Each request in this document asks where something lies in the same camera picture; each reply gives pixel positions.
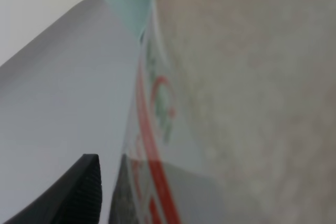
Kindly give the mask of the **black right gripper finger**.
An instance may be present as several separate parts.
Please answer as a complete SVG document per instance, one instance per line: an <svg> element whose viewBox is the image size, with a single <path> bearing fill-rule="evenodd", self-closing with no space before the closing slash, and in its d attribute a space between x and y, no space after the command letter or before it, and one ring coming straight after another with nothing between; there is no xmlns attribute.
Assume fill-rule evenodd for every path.
<svg viewBox="0 0 336 224"><path fill-rule="evenodd" d="M99 223L99 155L82 155L52 186L6 223Z"/></svg>

